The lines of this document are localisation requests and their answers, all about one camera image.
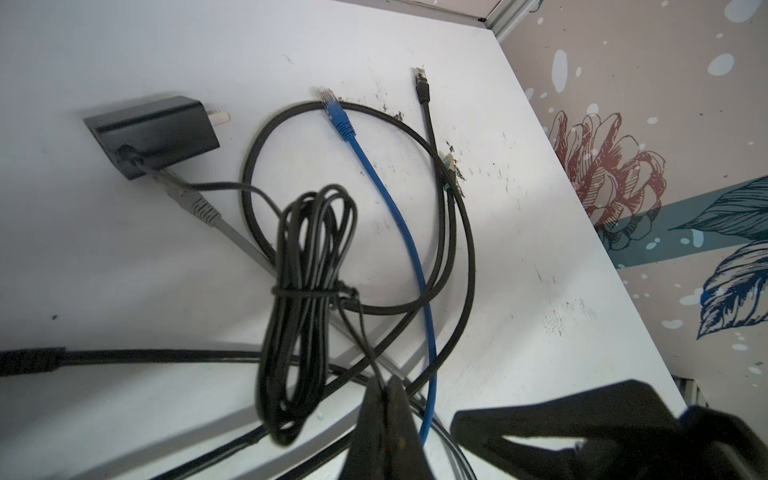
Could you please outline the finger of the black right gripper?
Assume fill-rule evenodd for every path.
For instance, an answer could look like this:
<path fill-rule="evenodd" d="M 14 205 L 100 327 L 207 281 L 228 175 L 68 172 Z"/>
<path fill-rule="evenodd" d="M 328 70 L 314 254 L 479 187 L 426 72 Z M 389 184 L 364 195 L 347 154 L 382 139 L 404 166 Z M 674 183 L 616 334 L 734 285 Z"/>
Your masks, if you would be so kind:
<path fill-rule="evenodd" d="M 682 428 L 650 385 L 627 380 L 539 404 L 459 411 L 451 434 L 517 479 L 640 479 Z"/>

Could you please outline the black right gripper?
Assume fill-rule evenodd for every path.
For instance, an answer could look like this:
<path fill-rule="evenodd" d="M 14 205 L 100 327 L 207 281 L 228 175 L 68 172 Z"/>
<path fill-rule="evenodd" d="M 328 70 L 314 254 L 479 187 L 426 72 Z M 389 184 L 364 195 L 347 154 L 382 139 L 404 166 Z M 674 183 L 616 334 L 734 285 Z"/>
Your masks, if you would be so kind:
<path fill-rule="evenodd" d="M 575 479 L 765 479 L 767 446 L 740 418 L 694 406 L 590 438 L 570 466 Z"/>

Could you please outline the small black plug adapter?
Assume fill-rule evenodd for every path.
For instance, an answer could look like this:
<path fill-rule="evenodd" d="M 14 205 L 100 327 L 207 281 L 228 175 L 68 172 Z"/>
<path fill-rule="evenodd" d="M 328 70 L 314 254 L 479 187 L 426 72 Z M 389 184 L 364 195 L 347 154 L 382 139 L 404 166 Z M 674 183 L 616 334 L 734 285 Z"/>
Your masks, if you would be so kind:
<path fill-rule="evenodd" d="M 209 115 L 198 101 L 175 96 L 92 116 L 84 121 L 113 166 L 129 180 L 149 176 L 184 210 L 218 230 L 274 275 L 273 306 L 263 342 L 256 406 L 272 439 L 291 444 L 323 395 L 328 370 L 328 314 L 358 292 L 340 281 L 358 211 L 339 185 L 306 193 L 279 208 L 246 183 L 188 183 L 169 167 L 218 148 Z M 205 198 L 211 191 L 258 195 L 278 219 L 276 258 L 240 235 Z"/>

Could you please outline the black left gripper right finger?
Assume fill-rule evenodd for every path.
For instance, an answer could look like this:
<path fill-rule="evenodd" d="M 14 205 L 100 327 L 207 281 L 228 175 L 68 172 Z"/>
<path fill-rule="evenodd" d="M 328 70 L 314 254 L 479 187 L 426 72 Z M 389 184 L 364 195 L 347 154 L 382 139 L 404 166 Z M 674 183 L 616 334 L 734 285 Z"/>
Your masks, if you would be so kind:
<path fill-rule="evenodd" d="M 389 379 L 389 478 L 427 480 L 429 467 L 402 381 Z"/>

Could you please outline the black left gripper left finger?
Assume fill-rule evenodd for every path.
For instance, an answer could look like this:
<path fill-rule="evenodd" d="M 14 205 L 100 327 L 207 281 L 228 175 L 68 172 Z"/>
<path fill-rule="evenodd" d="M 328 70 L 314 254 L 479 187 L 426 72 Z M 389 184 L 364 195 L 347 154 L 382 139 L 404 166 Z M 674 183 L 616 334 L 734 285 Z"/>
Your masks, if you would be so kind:
<path fill-rule="evenodd" d="M 376 379 L 368 383 L 340 479 L 394 478 L 388 420 L 395 385 L 395 377 L 384 384 Z"/>

